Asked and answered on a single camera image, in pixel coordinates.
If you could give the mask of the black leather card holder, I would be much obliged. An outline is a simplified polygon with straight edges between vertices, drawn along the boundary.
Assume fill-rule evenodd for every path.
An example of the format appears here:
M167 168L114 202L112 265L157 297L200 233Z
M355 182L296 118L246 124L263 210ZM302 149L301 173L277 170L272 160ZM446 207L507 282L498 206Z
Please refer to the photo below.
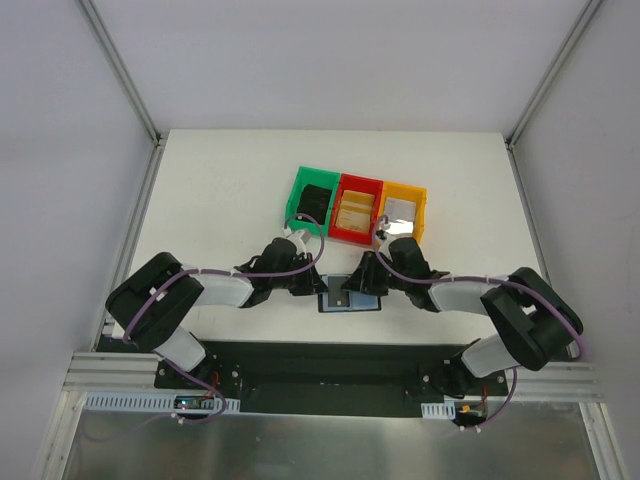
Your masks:
M318 295L318 312L319 313L353 313L353 312L375 312L382 309L381 299L376 296L366 295L362 293L352 292L350 294L350 306L346 309L329 309L327 307L327 279L331 275L323 275L322 281L327 287L327 291Z

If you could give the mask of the black credit card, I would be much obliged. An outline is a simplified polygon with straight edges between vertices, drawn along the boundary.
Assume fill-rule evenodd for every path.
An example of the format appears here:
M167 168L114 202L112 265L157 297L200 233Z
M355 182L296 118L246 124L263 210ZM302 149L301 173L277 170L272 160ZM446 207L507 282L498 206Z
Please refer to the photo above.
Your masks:
M350 294L343 289L347 277L344 275L331 275L327 279L327 307L329 309L346 309L350 306Z

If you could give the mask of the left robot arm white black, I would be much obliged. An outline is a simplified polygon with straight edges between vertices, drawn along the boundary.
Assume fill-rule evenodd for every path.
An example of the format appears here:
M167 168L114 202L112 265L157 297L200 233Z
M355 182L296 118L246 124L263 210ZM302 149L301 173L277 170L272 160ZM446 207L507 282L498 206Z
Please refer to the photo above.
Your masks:
M211 353L182 326L195 306L253 308L274 290L293 296L326 293L313 255L285 238L229 271L187 269L172 254L161 252L113 290L107 312L124 330L122 341L164 358L188 388L216 387L218 367Z

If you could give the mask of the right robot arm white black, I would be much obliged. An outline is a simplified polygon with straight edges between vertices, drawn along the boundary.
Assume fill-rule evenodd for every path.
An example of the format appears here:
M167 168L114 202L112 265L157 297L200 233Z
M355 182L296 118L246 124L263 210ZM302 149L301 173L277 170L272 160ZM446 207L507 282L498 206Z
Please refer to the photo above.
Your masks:
M428 374L434 390L453 398L473 394L499 371L541 370L584 331L579 316L535 270L455 277L431 268L412 237L388 239L365 252L342 287L377 297L397 290L420 310L488 317L494 335L471 342Z

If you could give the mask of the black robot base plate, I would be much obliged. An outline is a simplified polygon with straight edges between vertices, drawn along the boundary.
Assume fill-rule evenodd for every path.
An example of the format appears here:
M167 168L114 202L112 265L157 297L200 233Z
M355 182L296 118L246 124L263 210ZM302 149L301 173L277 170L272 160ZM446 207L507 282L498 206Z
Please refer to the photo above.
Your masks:
M504 370L448 380L459 345L207 341L194 375L243 413L417 418L447 397L511 398Z

